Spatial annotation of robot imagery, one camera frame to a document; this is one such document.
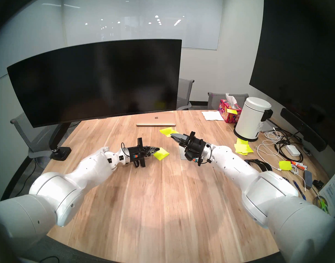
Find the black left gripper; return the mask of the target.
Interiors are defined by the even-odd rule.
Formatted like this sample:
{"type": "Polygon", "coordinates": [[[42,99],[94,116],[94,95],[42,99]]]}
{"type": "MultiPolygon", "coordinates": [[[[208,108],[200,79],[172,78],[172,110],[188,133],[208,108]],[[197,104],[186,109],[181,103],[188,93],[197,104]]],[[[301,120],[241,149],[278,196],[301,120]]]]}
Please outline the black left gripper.
{"type": "Polygon", "coordinates": [[[137,146],[128,147],[130,162],[134,163],[135,168],[146,167],[145,157],[150,157],[160,150],[159,147],[143,146],[142,138],[137,139],[137,146]]]}

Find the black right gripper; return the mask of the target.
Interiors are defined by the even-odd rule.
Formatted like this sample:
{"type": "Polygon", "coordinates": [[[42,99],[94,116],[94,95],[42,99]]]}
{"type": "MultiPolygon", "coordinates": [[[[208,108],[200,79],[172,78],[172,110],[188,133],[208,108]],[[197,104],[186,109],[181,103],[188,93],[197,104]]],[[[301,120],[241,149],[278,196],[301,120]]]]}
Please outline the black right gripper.
{"type": "Polygon", "coordinates": [[[187,134],[173,133],[171,138],[179,144],[179,146],[184,147],[184,157],[186,159],[207,159],[205,156],[208,151],[204,151],[207,147],[207,143],[203,139],[198,139],[195,137],[195,132],[191,132],[191,136],[187,134]]]}

